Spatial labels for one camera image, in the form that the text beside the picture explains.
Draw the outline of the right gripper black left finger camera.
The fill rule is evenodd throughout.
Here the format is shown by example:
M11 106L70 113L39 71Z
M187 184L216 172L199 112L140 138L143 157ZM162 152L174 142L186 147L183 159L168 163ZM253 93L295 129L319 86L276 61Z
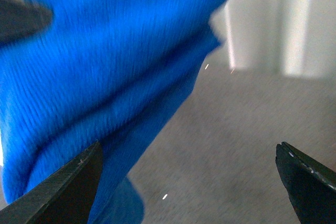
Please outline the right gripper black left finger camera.
M102 164L103 151L95 142L1 210L1 223L87 223Z

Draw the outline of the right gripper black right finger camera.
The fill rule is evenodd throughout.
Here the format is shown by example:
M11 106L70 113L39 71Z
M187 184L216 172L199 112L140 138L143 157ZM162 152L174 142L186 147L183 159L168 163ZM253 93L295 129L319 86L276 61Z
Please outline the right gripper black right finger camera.
M282 142L276 166L300 223L335 223L335 172Z

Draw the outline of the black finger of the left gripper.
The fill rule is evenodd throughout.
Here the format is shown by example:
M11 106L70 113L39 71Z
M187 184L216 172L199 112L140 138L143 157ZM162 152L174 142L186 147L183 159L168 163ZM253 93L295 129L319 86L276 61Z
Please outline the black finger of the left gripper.
M36 34L52 23L52 11L43 5L1 0L1 43Z

